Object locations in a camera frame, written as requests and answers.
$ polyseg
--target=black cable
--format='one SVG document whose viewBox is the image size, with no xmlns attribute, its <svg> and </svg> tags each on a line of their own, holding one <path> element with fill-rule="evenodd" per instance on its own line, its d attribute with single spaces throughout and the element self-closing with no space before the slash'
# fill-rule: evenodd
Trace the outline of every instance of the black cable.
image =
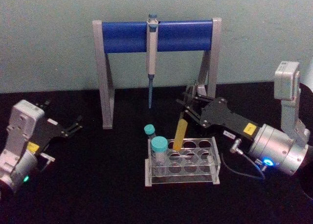
<svg viewBox="0 0 313 224">
<path fill-rule="evenodd" d="M 249 157 L 247 157 L 245 154 L 242 154 L 242 156 L 244 158 L 246 158 L 251 164 L 254 165 L 254 167 L 260 172 L 261 174 L 261 177 L 258 177 L 258 176 L 254 176 L 254 175 L 250 175 L 250 174 L 245 174 L 245 173 L 240 173 L 236 170 L 233 170 L 231 169 L 226 163 L 225 163 L 225 160 L 224 160 L 224 157 L 223 157 L 223 153 L 221 154 L 221 158 L 222 158 L 222 162 L 223 162 L 223 165 L 225 165 L 225 167 L 230 170 L 231 172 L 235 173 L 235 174 L 238 174 L 238 175 L 242 175 L 242 176 L 246 176 L 246 177 L 249 177 L 249 178 L 253 178 L 253 179 L 260 179 L 260 180 L 265 180 L 265 176 L 264 176 L 264 173 L 263 171 L 259 168 L 259 166 L 253 162 L 253 160 L 251 160 Z"/>
</svg>

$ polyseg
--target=blue status light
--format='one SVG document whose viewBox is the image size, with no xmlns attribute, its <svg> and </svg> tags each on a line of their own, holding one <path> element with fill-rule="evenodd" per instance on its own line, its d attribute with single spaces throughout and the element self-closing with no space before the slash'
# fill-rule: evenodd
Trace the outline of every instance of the blue status light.
<svg viewBox="0 0 313 224">
<path fill-rule="evenodd" d="M 267 159 L 267 158 L 263 160 L 263 163 L 268 165 L 268 166 L 273 166 L 274 165 L 273 161 L 271 161 L 270 159 Z"/>
<path fill-rule="evenodd" d="M 27 182 L 29 180 L 29 176 L 27 175 L 25 178 L 24 178 L 24 182 Z"/>
</svg>

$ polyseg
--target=test tube rack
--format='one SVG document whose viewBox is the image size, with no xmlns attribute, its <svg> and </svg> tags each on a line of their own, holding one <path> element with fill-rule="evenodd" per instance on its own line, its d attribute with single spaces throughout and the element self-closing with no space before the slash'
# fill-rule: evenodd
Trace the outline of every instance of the test tube rack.
<svg viewBox="0 0 313 224">
<path fill-rule="evenodd" d="M 182 149 L 173 150 L 174 140 L 168 140 L 165 163 L 154 162 L 151 141 L 148 139 L 148 158 L 145 159 L 145 186 L 165 183 L 212 182 L 220 184 L 221 159 L 215 138 L 185 138 Z"/>
</svg>

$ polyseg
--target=white label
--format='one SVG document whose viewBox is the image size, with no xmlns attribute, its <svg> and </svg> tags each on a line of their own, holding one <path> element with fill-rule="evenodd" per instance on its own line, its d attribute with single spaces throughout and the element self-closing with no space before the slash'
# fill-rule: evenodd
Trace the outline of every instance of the white label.
<svg viewBox="0 0 313 224">
<path fill-rule="evenodd" d="M 58 122 L 56 122 L 56 121 L 54 121 L 54 120 L 52 120 L 52 119 L 48 119 L 47 120 L 49 123 L 51 123 L 51 124 L 54 124 L 54 125 L 57 125 L 58 124 Z"/>
<path fill-rule="evenodd" d="M 231 134 L 230 132 L 228 132 L 228 131 L 226 131 L 226 130 L 224 130 L 223 134 L 224 134 L 225 136 L 231 138 L 231 139 L 235 139 L 235 138 L 236 138 L 235 135 Z"/>
</svg>

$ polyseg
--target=test tube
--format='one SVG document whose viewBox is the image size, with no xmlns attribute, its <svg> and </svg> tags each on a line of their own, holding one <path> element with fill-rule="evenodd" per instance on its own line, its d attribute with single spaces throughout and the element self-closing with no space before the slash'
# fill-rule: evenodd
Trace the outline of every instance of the test tube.
<svg viewBox="0 0 313 224">
<path fill-rule="evenodd" d="M 156 137 L 156 130 L 152 124 L 146 125 L 143 129 L 150 140 Z"/>
<path fill-rule="evenodd" d="M 167 139 L 162 136 L 156 136 L 151 140 L 152 158 L 154 160 L 155 175 L 165 175 L 164 166 L 166 160 Z"/>
</svg>

